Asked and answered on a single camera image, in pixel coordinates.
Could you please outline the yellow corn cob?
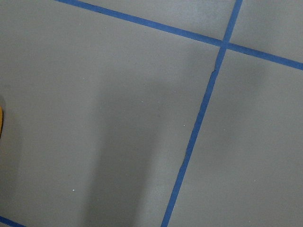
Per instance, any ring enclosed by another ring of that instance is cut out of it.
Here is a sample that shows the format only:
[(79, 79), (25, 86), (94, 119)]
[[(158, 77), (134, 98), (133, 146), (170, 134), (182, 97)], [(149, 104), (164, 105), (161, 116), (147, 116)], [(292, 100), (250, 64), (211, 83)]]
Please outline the yellow corn cob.
[(3, 129), (3, 121), (4, 121), (4, 112), (2, 107), (0, 106), (0, 138), (2, 134), (2, 129)]

